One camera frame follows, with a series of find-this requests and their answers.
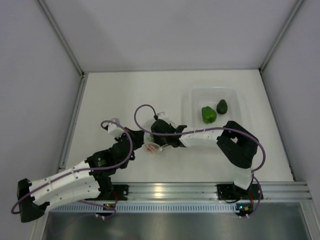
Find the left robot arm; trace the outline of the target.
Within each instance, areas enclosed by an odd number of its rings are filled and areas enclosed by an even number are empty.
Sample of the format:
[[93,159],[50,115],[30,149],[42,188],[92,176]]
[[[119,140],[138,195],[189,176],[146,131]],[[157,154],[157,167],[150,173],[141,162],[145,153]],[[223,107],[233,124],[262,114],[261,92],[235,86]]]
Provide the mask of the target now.
[[72,168],[40,180],[20,180],[17,199],[21,222],[37,220],[56,207],[76,201],[109,199],[114,192],[111,176],[135,159],[134,151],[144,144],[144,134],[126,129],[112,147],[95,152]]

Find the fake green bell pepper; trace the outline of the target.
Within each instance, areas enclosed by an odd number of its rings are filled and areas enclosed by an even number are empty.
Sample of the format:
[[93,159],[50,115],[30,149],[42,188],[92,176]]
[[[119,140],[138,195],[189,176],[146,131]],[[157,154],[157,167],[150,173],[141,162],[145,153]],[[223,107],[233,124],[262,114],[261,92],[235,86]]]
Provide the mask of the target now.
[[201,109],[201,116],[202,116],[202,121],[205,124],[214,123],[217,119],[216,111],[210,106],[205,106]]

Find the fake dark green vegetable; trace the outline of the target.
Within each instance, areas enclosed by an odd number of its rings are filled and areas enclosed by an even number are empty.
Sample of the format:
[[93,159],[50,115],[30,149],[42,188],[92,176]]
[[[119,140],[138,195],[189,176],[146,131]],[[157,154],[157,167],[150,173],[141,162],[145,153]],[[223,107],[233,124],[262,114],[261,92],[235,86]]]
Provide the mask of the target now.
[[225,99],[221,99],[217,106],[216,106],[216,112],[220,115],[224,115],[228,112],[228,104]]

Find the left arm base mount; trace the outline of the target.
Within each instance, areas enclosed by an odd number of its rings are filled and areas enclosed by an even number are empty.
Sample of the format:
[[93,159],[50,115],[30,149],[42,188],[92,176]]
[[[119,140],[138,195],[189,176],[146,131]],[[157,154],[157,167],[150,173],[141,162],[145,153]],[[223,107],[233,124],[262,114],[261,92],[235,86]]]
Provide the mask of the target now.
[[129,185],[127,184],[114,184],[113,191],[109,196],[110,201],[127,201],[129,194]]

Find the fake red cherry tomatoes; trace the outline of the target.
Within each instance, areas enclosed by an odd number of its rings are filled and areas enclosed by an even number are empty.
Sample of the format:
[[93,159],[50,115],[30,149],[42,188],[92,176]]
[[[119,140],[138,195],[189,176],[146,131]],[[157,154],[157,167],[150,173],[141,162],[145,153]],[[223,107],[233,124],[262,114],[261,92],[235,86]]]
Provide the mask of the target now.
[[152,153],[155,153],[155,152],[157,152],[159,150],[159,147],[157,145],[154,145],[154,144],[146,144],[145,148],[146,148],[147,151],[152,152]]

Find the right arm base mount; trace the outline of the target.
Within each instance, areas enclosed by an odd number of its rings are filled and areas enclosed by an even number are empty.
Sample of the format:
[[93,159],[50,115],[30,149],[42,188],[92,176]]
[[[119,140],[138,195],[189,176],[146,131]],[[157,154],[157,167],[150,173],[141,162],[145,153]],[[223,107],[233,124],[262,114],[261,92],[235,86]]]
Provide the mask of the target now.
[[217,185],[217,194],[219,200],[235,201],[235,200],[258,200],[261,190],[258,184],[252,184],[248,189],[244,190],[234,184],[223,183]]

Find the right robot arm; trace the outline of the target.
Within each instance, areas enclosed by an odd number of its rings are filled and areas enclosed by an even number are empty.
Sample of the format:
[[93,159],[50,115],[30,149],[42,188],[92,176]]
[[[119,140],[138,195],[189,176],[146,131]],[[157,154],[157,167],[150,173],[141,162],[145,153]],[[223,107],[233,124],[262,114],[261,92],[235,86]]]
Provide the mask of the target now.
[[233,184],[229,194],[235,199],[244,199],[252,192],[252,162],[259,141],[235,121],[228,121],[223,129],[196,129],[172,124],[163,119],[156,120],[150,127],[153,142],[159,146],[173,148],[218,147],[233,168]]

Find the clear zip top bag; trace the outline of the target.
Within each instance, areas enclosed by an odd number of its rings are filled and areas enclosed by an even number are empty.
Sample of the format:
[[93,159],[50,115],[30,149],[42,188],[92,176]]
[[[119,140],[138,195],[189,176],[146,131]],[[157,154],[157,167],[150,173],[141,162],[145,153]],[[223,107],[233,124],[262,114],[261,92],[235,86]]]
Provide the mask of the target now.
[[[170,120],[150,120],[143,126],[148,132],[173,134],[176,131],[175,124]],[[173,136],[153,135],[151,133],[144,134],[144,146],[151,153],[161,153],[164,147],[172,146],[174,148],[179,146],[177,140]]]

